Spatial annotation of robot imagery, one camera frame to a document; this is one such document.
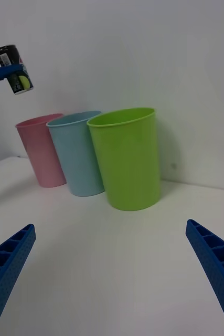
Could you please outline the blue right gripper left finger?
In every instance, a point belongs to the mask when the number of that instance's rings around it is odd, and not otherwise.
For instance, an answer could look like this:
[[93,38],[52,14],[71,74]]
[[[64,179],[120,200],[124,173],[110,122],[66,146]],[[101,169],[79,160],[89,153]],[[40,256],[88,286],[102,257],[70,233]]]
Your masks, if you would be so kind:
[[35,227],[28,224],[0,244],[0,317],[35,240]]

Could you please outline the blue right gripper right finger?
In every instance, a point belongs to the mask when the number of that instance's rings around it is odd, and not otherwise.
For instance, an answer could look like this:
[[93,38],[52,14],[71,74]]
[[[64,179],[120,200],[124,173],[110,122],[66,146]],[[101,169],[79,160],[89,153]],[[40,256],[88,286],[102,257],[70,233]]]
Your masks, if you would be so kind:
[[224,312],[224,240],[192,219],[187,221],[186,237]]

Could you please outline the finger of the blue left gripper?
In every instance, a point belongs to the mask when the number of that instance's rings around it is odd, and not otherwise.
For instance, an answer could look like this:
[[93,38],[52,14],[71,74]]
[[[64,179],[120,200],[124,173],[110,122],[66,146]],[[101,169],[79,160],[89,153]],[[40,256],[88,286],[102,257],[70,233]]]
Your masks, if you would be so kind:
[[12,74],[22,71],[22,64],[14,64],[10,66],[0,67],[0,81],[11,76]]

